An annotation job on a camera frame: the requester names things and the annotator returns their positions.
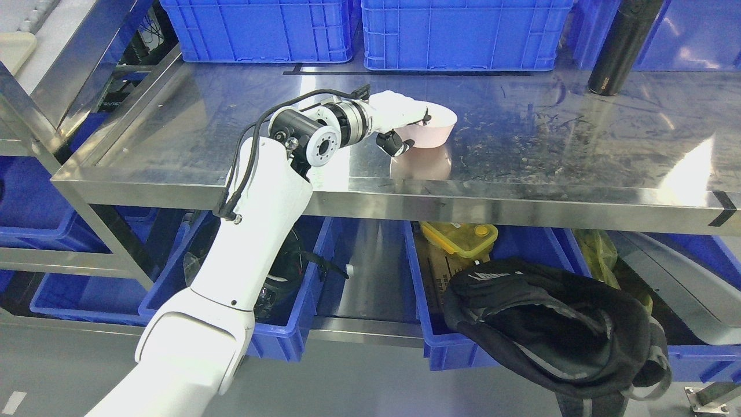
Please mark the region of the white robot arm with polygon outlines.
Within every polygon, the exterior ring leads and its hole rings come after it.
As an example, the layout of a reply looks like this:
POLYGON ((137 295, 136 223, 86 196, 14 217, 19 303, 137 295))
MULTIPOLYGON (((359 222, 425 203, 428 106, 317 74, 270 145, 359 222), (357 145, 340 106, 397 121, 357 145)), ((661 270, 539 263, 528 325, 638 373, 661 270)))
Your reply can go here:
POLYGON ((196 277, 154 314, 138 341, 137 365, 88 415, 201 416, 232 385, 269 269, 313 191, 285 145, 259 134, 262 123, 241 146, 249 160, 233 172, 243 175, 243 190, 225 205, 196 277))

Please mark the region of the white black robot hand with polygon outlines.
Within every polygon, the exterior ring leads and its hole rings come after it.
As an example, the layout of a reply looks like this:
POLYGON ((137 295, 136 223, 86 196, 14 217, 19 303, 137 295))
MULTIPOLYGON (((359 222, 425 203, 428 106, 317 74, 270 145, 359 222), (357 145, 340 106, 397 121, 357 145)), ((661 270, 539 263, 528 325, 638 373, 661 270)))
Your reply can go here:
POLYGON ((403 140, 397 133, 405 126, 431 120, 429 104, 402 93, 374 93, 361 100, 365 124, 361 139, 376 135, 376 145, 388 156, 396 158, 413 147, 413 140, 403 140))

